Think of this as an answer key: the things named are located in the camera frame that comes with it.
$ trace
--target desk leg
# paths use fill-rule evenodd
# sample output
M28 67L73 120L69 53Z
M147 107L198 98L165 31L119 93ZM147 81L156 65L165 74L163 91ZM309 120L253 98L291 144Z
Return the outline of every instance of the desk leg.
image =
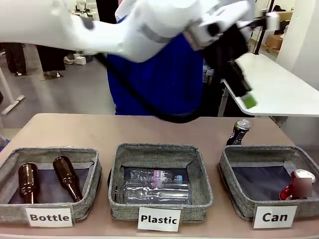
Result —
M218 110L218 117L224 116L228 95L229 95L229 91L227 87L225 87L224 94L223 94L223 97L221 98L221 103Z
M4 86L4 90L9 98L10 104L4 111L2 111L2 115L6 116L14 107L16 107L17 104L19 104L23 99L24 99L24 95L19 96L16 100L14 100L11 90L9 88L9 85L4 77L4 74L0 68L0 80L3 83Z
M270 118L273 120L273 122L276 123L279 128L281 128L288 119L287 116L270 116Z

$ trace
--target floor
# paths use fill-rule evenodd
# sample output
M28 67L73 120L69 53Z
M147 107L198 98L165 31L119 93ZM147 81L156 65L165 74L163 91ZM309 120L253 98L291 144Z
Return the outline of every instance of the floor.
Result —
M22 128L37 113L114 114L115 106L109 90L107 72L93 61L86 65L67 65L64 78L44 80L37 50L33 45L24 48L27 71L30 75L15 77L0 56L0 67L13 97L25 99L7 116L2 116L4 128ZM4 101L2 112L10 103L3 84L0 90Z

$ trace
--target beer bottle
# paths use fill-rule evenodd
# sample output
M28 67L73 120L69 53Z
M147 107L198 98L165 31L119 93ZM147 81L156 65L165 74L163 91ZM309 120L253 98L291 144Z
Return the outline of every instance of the beer bottle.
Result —
M66 156L56 158L53 161L53 168L61 186L68 191L73 201L80 201L83 197L79 187L79 180L70 159Z
M40 191L38 167L34 163L26 163L19 168L18 177L23 203L37 203Z

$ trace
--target person's leg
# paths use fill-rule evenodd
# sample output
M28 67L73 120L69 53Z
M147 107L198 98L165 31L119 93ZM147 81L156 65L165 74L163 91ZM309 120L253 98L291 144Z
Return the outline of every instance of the person's leg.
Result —
M43 72L53 71L54 67L50 59L50 54L52 53L51 47L37 45L36 49L39 54Z
M65 50L47 46L37 46L37 50L44 75L50 78L63 77L58 71L65 70Z
M8 68L10 72L16 73L17 68L13 58L12 43L3 43L2 45L5 50L5 59L6 59L6 63L8 64Z
M11 43L12 44L12 53L14 62L16 65L16 71L23 75L26 74L26 64L25 57L23 52L23 47L21 43Z

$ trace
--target water bottle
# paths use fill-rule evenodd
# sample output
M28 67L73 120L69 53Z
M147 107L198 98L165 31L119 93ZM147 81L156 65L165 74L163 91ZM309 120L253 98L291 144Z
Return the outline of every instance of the water bottle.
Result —
M189 184L175 181L154 182L127 180L116 187L114 200L123 204L191 204Z

